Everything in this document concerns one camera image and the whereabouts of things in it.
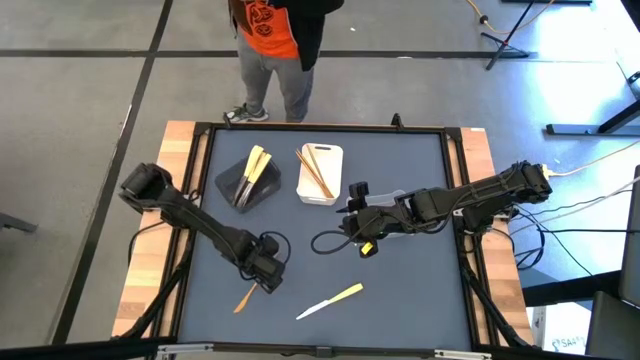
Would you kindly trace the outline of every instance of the sneaker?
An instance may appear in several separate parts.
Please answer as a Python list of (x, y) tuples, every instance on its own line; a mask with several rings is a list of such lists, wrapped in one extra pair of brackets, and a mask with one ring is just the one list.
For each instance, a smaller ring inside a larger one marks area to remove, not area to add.
[(236, 107), (233, 111), (225, 114), (227, 119), (232, 123), (243, 123), (248, 121), (267, 121), (269, 113), (264, 108), (257, 114), (252, 114), (247, 110), (247, 104)]

